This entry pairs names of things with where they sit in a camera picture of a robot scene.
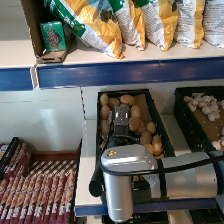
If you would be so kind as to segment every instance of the black cable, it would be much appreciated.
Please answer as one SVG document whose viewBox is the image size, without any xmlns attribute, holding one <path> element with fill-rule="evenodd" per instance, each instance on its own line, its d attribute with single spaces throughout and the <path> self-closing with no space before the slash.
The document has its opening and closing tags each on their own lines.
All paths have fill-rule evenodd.
<svg viewBox="0 0 224 224">
<path fill-rule="evenodd" d="M 134 176 L 134 175 L 149 175 L 149 174 L 164 174 L 164 173 L 174 173 L 174 172 L 179 172 L 183 170 L 188 170 L 188 169 L 193 169 L 199 166 L 205 166 L 210 163 L 214 163 L 217 161 L 224 160 L 224 155 L 222 156 L 217 156 L 214 158 L 209 158 L 205 160 L 201 160 L 198 162 L 194 163 L 189 163 L 181 166 L 176 166 L 176 167 L 169 167 L 169 168 L 163 168 L 163 169 L 154 169 L 154 170 L 141 170 L 141 171 L 130 171 L 130 172 L 117 172 L 117 171 L 111 171 L 107 170 L 105 167 L 103 167 L 100 159 L 100 168 L 103 170 L 103 172 L 108 173 L 110 175 L 114 176 Z"/>
</svg>

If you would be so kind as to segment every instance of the tray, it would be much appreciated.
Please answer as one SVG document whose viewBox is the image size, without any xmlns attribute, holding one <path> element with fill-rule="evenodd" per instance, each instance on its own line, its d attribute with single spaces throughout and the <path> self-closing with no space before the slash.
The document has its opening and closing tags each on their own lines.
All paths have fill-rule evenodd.
<svg viewBox="0 0 224 224">
<path fill-rule="evenodd" d="M 19 139 L 14 137 L 10 142 L 6 152 L 4 153 L 2 159 L 0 160 L 0 178 L 4 174 L 5 167 L 9 164 L 12 156 L 14 155 L 16 148 L 19 144 Z"/>
<path fill-rule="evenodd" d="M 162 138 L 162 143 L 163 143 L 163 154 L 164 157 L 173 157 L 175 156 L 174 153 L 174 148 L 170 143 L 169 137 L 166 133 L 166 130 L 163 126 L 162 120 L 159 116 L 159 113 L 155 107 L 154 101 L 149 93 L 148 89 L 142 89 L 142 90 L 125 90 L 125 91 L 116 91 L 116 92 L 100 92 L 98 93 L 98 102 L 97 102 L 97 134 L 96 134 L 96 162 L 98 161 L 99 153 L 100 153 L 100 145 L 102 143 L 102 138 L 100 134 L 100 103 L 99 99 L 102 94 L 107 94 L 109 98 L 117 98 L 122 95 L 128 94 L 132 96 L 139 96 L 143 95 L 145 97 L 146 101 L 146 108 L 148 109 L 148 112 L 151 115 L 151 120 L 157 125 L 157 133 L 161 136 Z M 147 121 L 147 115 L 142 117 L 142 120 L 144 122 Z M 152 199 L 150 197 L 150 189 L 145 189 L 145 190 L 133 190 L 132 191 L 132 197 L 133 197 L 133 202 L 134 203 L 142 203 L 142 202 L 156 202 L 156 201 L 161 201 L 161 199 Z M 102 203 L 106 205 L 106 194 L 105 192 L 102 193 L 101 195 L 101 200 Z"/>
<path fill-rule="evenodd" d="M 174 116 L 176 117 L 176 120 L 181 130 L 183 131 L 189 148 L 192 152 L 210 152 L 216 150 L 212 146 L 211 141 L 203 130 L 201 124 L 198 122 L 194 113 L 191 112 L 187 103 L 184 101 L 184 96 L 191 96 L 192 93 L 203 92 L 205 95 L 212 95 L 218 100 L 224 99 L 224 87 L 222 86 L 177 88 L 175 91 L 176 99 L 174 106 Z"/>
<path fill-rule="evenodd" d="M 115 222 L 113 222 L 108 215 L 102 216 L 102 223 L 115 224 Z M 128 221 L 123 223 L 168 224 L 169 221 L 167 212 L 150 212 L 150 213 L 133 214 Z"/>
<path fill-rule="evenodd" d="M 75 224 L 74 201 L 77 186 L 78 162 L 80 157 L 81 143 L 76 151 L 65 152 L 34 152 L 30 166 L 30 175 L 39 174 L 59 174 L 64 172 L 69 174 L 69 170 L 76 171 L 74 184 L 73 201 L 71 203 L 71 216 L 69 224 Z"/>
</svg>

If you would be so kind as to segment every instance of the potato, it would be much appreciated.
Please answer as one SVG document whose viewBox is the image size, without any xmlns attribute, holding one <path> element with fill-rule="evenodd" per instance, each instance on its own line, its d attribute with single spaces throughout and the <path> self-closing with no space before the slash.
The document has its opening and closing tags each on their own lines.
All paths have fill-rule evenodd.
<svg viewBox="0 0 224 224">
<path fill-rule="evenodd" d="M 121 103 L 127 104 L 130 107 L 135 105 L 135 98 L 130 95 L 121 96 L 120 101 L 121 101 Z"/>
<path fill-rule="evenodd" d="M 151 144 L 145 144 L 144 147 L 153 155 L 154 153 L 154 149 L 153 146 Z"/>
<path fill-rule="evenodd" d="M 146 131 L 150 132 L 152 135 L 156 134 L 156 125 L 153 122 L 149 122 L 146 125 Z"/>
<path fill-rule="evenodd" d="M 100 132 L 101 132 L 101 135 L 102 135 L 102 138 L 103 139 L 106 139 L 107 138 L 107 132 L 108 132 L 108 120 L 102 120 L 100 122 Z"/>
<path fill-rule="evenodd" d="M 141 111 L 140 111 L 140 108 L 138 106 L 133 106 L 130 110 L 130 114 L 131 114 L 131 117 L 138 117 L 140 118 L 141 117 Z"/>
<path fill-rule="evenodd" d="M 127 104 L 124 104 L 124 103 L 122 103 L 121 105 L 120 105 L 120 107 L 126 107 L 126 106 L 128 106 Z"/>
<path fill-rule="evenodd" d="M 109 117 L 110 108 L 107 105 L 104 105 L 100 110 L 100 119 L 107 120 Z"/>
<path fill-rule="evenodd" d="M 152 139 L 152 146 L 154 149 L 154 155 L 160 156 L 162 153 L 162 140 L 159 135 L 155 135 Z"/>
<path fill-rule="evenodd" d="M 117 98 L 109 98 L 108 106 L 111 110 L 114 109 L 115 105 L 120 106 L 120 101 Z"/>
<path fill-rule="evenodd" d="M 140 137 L 140 144 L 151 144 L 152 143 L 152 135 L 148 131 L 143 131 Z"/>
<path fill-rule="evenodd" d="M 107 94 L 102 94 L 101 97 L 100 97 L 100 106 L 103 107 L 105 105 L 108 105 L 109 103 L 109 98 L 107 96 Z"/>
<path fill-rule="evenodd" d="M 137 131 L 139 134 L 145 131 L 145 125 L 138 117 L 129 118 L 129 127 L 132 131 Z"/>
</svg>

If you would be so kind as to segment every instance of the garlic bulb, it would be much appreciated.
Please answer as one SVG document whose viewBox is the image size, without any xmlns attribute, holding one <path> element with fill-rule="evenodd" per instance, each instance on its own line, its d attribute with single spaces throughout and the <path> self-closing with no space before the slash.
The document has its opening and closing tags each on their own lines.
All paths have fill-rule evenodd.
<svg viewBox="0 0 224 224">
<path fill-rule="evenodd" d="M 192 97 L 197 97 L 197 96 L 202 97 L 204 95 L 205 95 L 205 93 L 192 93 Z"/>
<path fill-rule="evenodd" d="M 221 145 L 224 146 L 224 136 L 221 138 Z"/>
<path fill-rule="evenodd" d="M 193 106 L 197 106 L 197 105 L 198 105 L 198 101 L 197 101 L 197 100 L 192 100 L 192 101 L 191 101 L 191 104 L 192 104 Z"/>
<path fill-rule="evenodd" d="M 224 100 L 221 101 L 220 105 L 221 105 L 222 109 L 224 109 Z"/>
<path fill-rule="evenodd" d="M 218 112 L 218 105 L 212 105 L 212 106 L 210 106 L 210 110 L 211 110 L 211 112 L 213 112 L 213 111 L 216 111 L 216 112 Z"/>
<path fill-rule="evenodd" d="M 212 99 L 210 96 L 203 96 L 203 100 L 204 102 L 209 103 Z"/>
<path fill-rule="evenodd" d="M 190 97 L 189 97 L 189 96 L 185 96 L 185 97 L 184 97 L 184 101 L 185 101 L 186 103 L 190 102 Z"/>
<path fill-rule="evenodd" d="M 218 120 L 220 118 L 220 114 L 218 111 L 214 111 L 212 113 L 214 114 L 216 120 Z"/>
<path fill-rule="evenodd" d="M 211 110 L 208 106 L 205 106 L 202 108 L 202 113 L 208 115 L 209 113 L 211 113 Z"/>
<path fill-rule="evenodd" d="M 212 145 L 216 148 L 216 150 L 222 150 L 222 146 L 221 146 L 221 144 L 220 144 L 220 141 L 218 141 L 218 142 L 216 142 L 216 141 L 214 141 L 214 142 L 212 142 Z"/>
<path fill-rule="evenodd" d="M 217 99 L 214 96 L 211 96 L 212 101 L 217 102 Z"/>
<path fill-rule="evenodd" d="M 213 113 L 208 114 L 209 121 L 215 121 L 215 115 Z"/>
<path fill-rule="evenodd" d="M 197 100 L 198 102 L 203 102 L 203 99 L 200 96 L 197 96 L 194 99 Z"/>
<path fill-rule="evenodd" d="M 203 108 L 203 107 L 205 107 L 205 106 L 207 106 L 208 105 L 208 103 L 205 103 L 205 102 L 199 102 L 198 103 L 198 107 L 199 108 Z"/>
<path fill-rule="evenodd" d="M 196 111 L 196 107 L 194 105 L 192 105 L 191 103 L 188 103 L 187 105 L 190 108 L 191 112 L 195 112 Z"/>
<path fill-rule="evenodd" d="M 217 103 L 216 103 L 214 100 L 212 100 L 212 101 L 210 102 L 210 105 L 211 105 L 211 106 L 215 106 L 215 105 L 217 105 Z"/>
</svg>

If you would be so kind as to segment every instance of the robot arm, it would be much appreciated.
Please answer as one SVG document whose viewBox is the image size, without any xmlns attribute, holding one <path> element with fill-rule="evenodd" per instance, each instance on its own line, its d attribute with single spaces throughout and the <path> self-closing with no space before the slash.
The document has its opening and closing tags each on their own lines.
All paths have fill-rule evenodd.
<svg viewBox="0 0 224 224">
<path fill-rule="evenodd" d="M 141 145 L 126 145 L 107 149 L 102 157 L 102 166 L 115 172 L 154 170 L 181 166 L 207 159 L 205 152 L 189 153 L 179 157 L 156 160 Z M 124 222 L 133 213 L 132 188 L 129 176 L 115 176 L 103 172 L 108 213 L 115 222 Z M 143 175 L 150 185 L 151 197 L 160 198 L 213 198 L 218 193 L 217 175 L 213 164 L 175 173 Z"/>
<path fill-rule="evenodd" d="M 100 196 L 103 170 L 110 218 L 120 223 L 128 220 L 133 214 L 130 175 L 142 171 L 150 171 L 142 172 L 142 175 L 149 183 L 151 198 L 216 197 L 224 213 L 224 162 L 207 163 L 198 167 L 186 165 L 197 164 L 198 161 L 211 157 L 217 158 L 223 151 L 212 152 L 209 155 L 205 152 L 189 153 L 156 160 L 145 147 L 136 144 L 138 142 L 131 136 L 133 133 L 130 133 L 128 128 L 128 112 L 128 107 L 116 106 L 115 110 L 110 112 L 109 123 L 114 123 L 114 131 L 111 136 L 109 131 L 108 149 L 103 150 L 89 185 L 90 193 L 95 197 Z M 185 168 L 174 171 L 178 166 Z"/>
</svg>

